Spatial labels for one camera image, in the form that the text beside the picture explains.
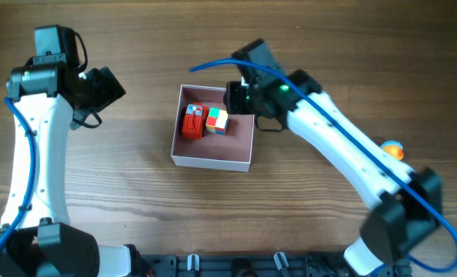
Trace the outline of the yellow rubber duck toy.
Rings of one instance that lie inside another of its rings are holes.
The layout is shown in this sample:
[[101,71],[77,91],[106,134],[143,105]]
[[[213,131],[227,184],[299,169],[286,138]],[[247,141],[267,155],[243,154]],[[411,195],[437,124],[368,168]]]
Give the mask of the yellow rubber duck toy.
[[394,141],[394,140],[388,140],[386,142],[383,142],[380,145],[380,148],[392,156],[393,158],[401,161],[404,158],[404,148],[400,142]]

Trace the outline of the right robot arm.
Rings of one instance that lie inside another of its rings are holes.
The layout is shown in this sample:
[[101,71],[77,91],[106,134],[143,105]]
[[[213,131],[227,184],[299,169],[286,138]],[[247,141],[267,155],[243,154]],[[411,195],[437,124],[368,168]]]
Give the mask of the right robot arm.
[[411,250],[445,224],[439,176],[391,157],[338,110],[311,75],[301,69],[285,73],[264,40],[248,43],[225,63],[236,65],[242,76],[227,84],[228,112],[276,119],[326,157],[369,209],[335,273],[374,276],[412,261]]

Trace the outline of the multicoloured puzzle cube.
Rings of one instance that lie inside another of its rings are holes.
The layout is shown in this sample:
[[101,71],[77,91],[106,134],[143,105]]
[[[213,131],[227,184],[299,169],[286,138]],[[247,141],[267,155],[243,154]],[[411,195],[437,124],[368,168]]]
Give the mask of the multicoloured puzzle cube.
[[208,132],[224,135],[226,133],[228,121],[229,114],[227,111],[220,108],[210,108],[208,117],[205,121],[205,128]]

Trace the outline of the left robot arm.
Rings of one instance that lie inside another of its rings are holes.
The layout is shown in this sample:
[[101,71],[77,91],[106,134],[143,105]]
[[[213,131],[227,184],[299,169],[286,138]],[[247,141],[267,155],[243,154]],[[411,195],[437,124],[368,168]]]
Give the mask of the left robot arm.
[[71,226],[65,153],[71,130],[125,94],[109,68],[88,68],[79,33],[50,25],[34,32],[36,54],[14,68],[5,104],[15,119],[12,181],[0,220],[2,276],[133,276],[135,250],[100,246]]

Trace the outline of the white box with pink interior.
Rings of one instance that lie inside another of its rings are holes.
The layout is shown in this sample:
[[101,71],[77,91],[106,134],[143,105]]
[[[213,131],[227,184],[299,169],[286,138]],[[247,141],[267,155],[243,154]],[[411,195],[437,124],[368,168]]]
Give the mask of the white box with pink interior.
[[230,115],[224,94],[224,88],[181,86],[171,150],[177,166],[249,170],[254,117]]

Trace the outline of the red toy car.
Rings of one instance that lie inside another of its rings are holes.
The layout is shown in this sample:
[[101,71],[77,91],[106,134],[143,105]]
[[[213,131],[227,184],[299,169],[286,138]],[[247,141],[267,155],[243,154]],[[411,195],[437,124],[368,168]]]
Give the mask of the red toy car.
[[182,137],[189,140],[199,140],[205,132],[205,121],[208,117],[208,107],[200,102],[188,104],[182,120]]

